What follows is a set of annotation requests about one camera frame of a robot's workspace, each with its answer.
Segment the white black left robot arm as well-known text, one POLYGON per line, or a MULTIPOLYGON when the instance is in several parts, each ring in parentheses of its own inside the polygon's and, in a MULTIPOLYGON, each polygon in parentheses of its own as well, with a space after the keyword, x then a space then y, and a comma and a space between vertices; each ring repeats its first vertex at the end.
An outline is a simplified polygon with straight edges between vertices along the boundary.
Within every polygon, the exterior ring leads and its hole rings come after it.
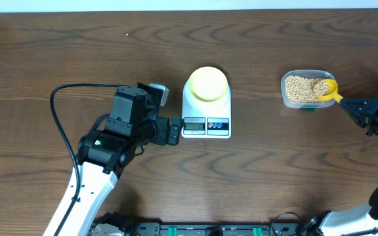
POLYGON ((76 150, 72 148, 55 109, 56 87, 50 97, 55 124, 73 163, 66 192, 48 224, 45 235, 86 235, 96 213, 117 184, 124 168, 138 156, 137 149, 152 143, 176 146, 182 118, 160 117, 169 90, 164 85, 138 83, 114 85, 112 109, 100 115, 84 135, 76 150))

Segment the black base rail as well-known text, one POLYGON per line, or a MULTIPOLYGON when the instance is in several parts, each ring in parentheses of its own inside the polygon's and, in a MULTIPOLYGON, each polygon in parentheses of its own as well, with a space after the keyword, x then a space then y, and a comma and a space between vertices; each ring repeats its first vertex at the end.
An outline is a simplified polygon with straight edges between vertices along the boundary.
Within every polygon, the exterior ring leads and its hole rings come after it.
POLYGON ((306 235, 294 222, 242 223, 165 223, 133 218, 117 212, 106 213, 92 223, 88 236, 295 236, 306 235))

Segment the white digital kitchen scale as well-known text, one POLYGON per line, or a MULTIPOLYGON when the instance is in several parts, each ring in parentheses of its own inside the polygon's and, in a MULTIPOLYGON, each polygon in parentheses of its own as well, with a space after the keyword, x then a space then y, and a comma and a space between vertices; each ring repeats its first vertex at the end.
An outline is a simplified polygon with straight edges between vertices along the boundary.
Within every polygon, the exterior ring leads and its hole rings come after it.
POLYGON ((181 134, 184 138, 227 139, 232 135, 231 90, 217 100, 205 102, 195 97, 190 80, 184 85, 181 134))

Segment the yellow measuring scoop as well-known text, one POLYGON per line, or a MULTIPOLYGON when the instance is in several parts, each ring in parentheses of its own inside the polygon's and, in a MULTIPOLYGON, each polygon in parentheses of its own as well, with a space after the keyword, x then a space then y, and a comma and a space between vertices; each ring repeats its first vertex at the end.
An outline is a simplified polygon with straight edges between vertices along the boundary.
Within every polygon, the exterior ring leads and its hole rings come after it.
POLYGON ((335 100, 340 103, 343 97, 338 93, 338 84, 336 80, 322 79, 313 86, 315 96, 324 102, 335 100))

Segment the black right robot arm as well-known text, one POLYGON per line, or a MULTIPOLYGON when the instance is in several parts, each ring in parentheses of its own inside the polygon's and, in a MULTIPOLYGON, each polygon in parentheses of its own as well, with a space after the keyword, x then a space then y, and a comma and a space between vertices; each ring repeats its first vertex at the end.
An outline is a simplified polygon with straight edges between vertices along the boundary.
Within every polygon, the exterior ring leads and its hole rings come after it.
MULTIPOLYGON (((378 99, 341 98, 339 104, 368 136, 378 136, 378 99)), ((306 223, 303 231, 307 235, 378 235, 378 187, 367 204, 322 212, 306 223)))

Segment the clear container of soybeans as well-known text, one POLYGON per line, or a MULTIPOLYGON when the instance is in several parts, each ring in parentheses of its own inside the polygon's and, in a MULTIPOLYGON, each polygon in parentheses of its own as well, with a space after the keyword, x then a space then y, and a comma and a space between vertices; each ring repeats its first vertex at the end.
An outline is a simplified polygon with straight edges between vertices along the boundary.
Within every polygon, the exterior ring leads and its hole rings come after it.
POLYGON ((332 106, 335 100, 321 101, 313 92, 313 86, 322 79, 335 78, 323 70, 300 69, 287 72, 281 80, 283 104, 293 109, 319 109, 332 106))

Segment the yellow plastic bowl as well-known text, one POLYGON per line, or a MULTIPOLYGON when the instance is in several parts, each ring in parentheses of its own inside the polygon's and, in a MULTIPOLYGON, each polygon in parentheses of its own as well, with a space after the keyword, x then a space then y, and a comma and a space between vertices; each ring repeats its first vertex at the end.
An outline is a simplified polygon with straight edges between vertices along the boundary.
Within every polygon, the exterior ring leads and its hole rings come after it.
POLYGON ((203 102, 213 102, 224 96, 228 88, 225 74, 214 67, 195 70, 188 79, 189 91, 203 102))

